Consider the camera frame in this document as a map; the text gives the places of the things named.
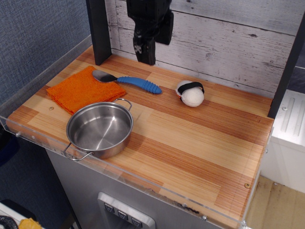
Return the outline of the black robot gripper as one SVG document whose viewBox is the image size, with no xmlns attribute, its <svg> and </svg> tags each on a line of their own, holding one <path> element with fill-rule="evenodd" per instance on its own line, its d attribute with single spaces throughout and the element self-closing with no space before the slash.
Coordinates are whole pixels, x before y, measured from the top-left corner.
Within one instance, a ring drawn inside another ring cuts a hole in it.
<svg viewBox="0 0 305 229">
<path fill-rule="evenodd" d="M 139 62 L 155 65 L 155 42 L 169 45 L 174 14 L 170 0 L 128 0 L 128 17 L 135 22 L 133 47 Z"/>
</svg>

